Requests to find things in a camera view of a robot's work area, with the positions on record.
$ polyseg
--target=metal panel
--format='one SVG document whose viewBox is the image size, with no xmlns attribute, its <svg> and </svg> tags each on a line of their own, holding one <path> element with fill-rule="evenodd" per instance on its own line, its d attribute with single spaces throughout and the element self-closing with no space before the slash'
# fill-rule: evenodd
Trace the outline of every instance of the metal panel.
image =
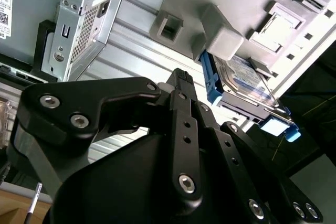
<svg viewBox="0 0 336 224">
<path fill-rule="evenodd" d="M 33 64 L 40 22 L 53 21 L 59 0 L 13 0 L 12 35 L 0 39 L 0 53 Z"/>
<path fill-rule="evenodd" d="M 149 30 L 163 0 L 123 0 L 112 27 L 108 45 L 80 80 L 145 76 L 154 82 L 166 82 L 175 68 L 193 76 L 198 99 L 208 104 L 202 66 L 149 38 Z M 245 120 L 225 108 L 212 108 L 218 123 Z M 113 136 L 92 144 L 91 162 L 145 135 L 141 129 L 131 135 Z"/>
</svg>

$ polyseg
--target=sticker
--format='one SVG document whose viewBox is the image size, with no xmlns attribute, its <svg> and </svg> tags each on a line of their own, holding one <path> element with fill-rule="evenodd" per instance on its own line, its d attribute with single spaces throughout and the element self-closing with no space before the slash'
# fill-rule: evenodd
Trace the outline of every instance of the sticker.
<svg viewBox="0 0 336 224">
<path fill-rule="evenodd" d="M 265 83 L 248 61 L 234 56 L 230 61 L 227 61 L 226 64 L 232 71 L 231 75 L 233 80 L 239 86 L 251 91 L 249 95 L 258 100 L 276 104 Z"/>
<path fill-rule="evenodd" d="M 0 38 L 12 35 L 12 4 L 13 0 L 0 0 Z"/>
</svg>

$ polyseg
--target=rectangular cutout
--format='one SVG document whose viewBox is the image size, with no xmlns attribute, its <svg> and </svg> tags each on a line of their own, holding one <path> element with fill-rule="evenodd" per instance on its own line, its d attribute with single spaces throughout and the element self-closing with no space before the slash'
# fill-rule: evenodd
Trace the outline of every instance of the rectangular cutout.
<svg viewBox="0 0 336 224">
<path fill-rule="evenodd" d="M 97 18 L 101 18 L 102 16 L 104 16 L 107 13 L 107 10 L 109 9 L 109 6 L 110 6 L 110 2 L 111 2 L 111 0 L 107 0 L 100 5 L 100 8 L 99 8 L 99 11 L 98 11 L 98 14 L 97 14 Z"/>
<path fill-rule="evenodd" d="M 260 120 L 257 119 L 257 118 L 254 118 L 252 121 L 253 121 L 254 123 L 260 123 Z"/>
<path fill-rule="evenodd" d="M 22 79 L 26 79 L 26 76 L 22 73 L 16 72 L 16 76 Z"/>
<path fill-rule="evenodd" d="M 63 25 L 62 36 L 65 37 L 65 38 L 69 38 L 69 33 L 70 33 L 70 26 Z"/>
<path fill-rule="evenodd" d="M 326 15 L 328 18 L 331 18 L 331 17 L 334 15 L 334 13 L 333 13 L 332 11 L 330 11 L 330 10 L 327 10 L 326 13 L 325 13 L 325 15 Z"/>
<path fill-rule="evenodd" d="M 287 55 L 286 57 L 287 57 L 288 59 L 290 59 L 290 60 L 292 60 L 292 59 L 295 58 L 295 56 L 294 56 L 294 55 L 291 55 L 291 54 Z"/>
<path fill-rule="evenodd" d="M 306 34 L 305 36 L 304 36 L 307 40 L 311 40 L 311 38 L 313 37 L 311 34 Z"/>
<path fill-rule="evenodd" d="M 162 29 L 161 36 L 170 41 L 174 41 L 181 29 L 181 21 L 172 16 L 168 16 L 166 20 L 167 22 Z"/>
</svg>

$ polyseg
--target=cable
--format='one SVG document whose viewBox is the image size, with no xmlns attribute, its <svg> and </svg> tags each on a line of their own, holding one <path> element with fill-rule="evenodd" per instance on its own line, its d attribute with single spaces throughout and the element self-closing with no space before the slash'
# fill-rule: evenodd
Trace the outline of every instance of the cable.
<svg viewBox="0 0 336 224">
<path fill-rule="evenodd" d="M 5 178 L 7 177 L 7 175 L 8 175 L 8 173 L 9 173 L 10 169 L 11 169 L 11 165 L 8 165 L 8 166 L 6 167 L 6 169 L 5 169 L 5 172 L 4 172 L 3 175 L 2 175 L 2 178 L 0 179 L 0 186 L 1 186 L 1 184 L 5 181 Z"/>
<path fill-rule="evenodd" d="M 0 169 L 0 174 L 4 172 L 4 170 L 6 169 L 6 167 L 10 165 L 10 162 L 9 161 L 6 161 L 6 163 L 3 165 L 3 167 L 1 167 Z"/>
<path fill-rule="evenodd" d="M 313 110 L 317 109 L 318 107 L 322 106 L 323 104 L 325 104 L 326 102 L 334 99 L 336 97 L 336 95 L 334 95 L 332 98 L 329 98 L 327 100 L 325 100 L 324 102 L 321 102 L 319 105 L 315 106 L 314 108 L 312 108 L 311 110 L 308 110 L 305 114 L 303 114 L 302 116 L 307 115 L 308 113 L 312 112 Z"/>
<path fill-rule="evenodd" d="M 282 142 L 283 142 L 284 139 L 285 139 L 285 136 L 282 137 L 282 139 L 281 139 L 281 141 L 280 141 L 280 143 L 279 143 L 277 149 L 275 150 L 274 155 L 273 155 L 273 158 L 272 158 L 272 161 L 274 160 L 275 156 L 277 155 L 278 150 L 279 150 L 279 148 L 280 148 L 280 145 L 282 144 Z"/>
<path fill-rule="evenodd" d="M 331 120 L 331 121 L 327 121 L 327 122 L 324 122 L 324 123 L 321 123 L 321 124 L 327 124 L 327 123 L 333 123 L 333 122 L 336 122 L 336 119 Z"/>
<path fill-rule="evenodd" d="M 26 219 L 24 221 L 24 224 L 29 224 L 30 223 L 30 219 L 31 219 L 31 216 L 33 215 L 33 212 L 35 210 L 38 197 L 40 196 L 41 189 L 42 189 L 42 183 L 39 182 L 39 183 L 37 183 L 37 186 L 36 186 L 36 189 L 35 189 L 35 194 L 33 196 L 33 199 L 31 200 L 32 204 L 30 205 L 30 208 L 28 209 L 28 213 L 26 215 Z"/>
</svg>

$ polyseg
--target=metal vent grille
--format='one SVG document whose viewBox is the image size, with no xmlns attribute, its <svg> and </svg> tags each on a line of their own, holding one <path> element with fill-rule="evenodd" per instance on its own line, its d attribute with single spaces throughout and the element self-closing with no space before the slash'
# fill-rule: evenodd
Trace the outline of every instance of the metal vent grille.
<svg viewBox="0 0 336 224">
<path fill-rule="evenodd" d="M 74 51 L 71 56 L 71 61 L 74 62 L 91 44 L 90 37 L 92 33 L 94 19 L 97 16 L 98 7 L 92 8 L 85 14 L 82 30 L 80 32 L 77 46 L 74 48 Z"/>
</svg>

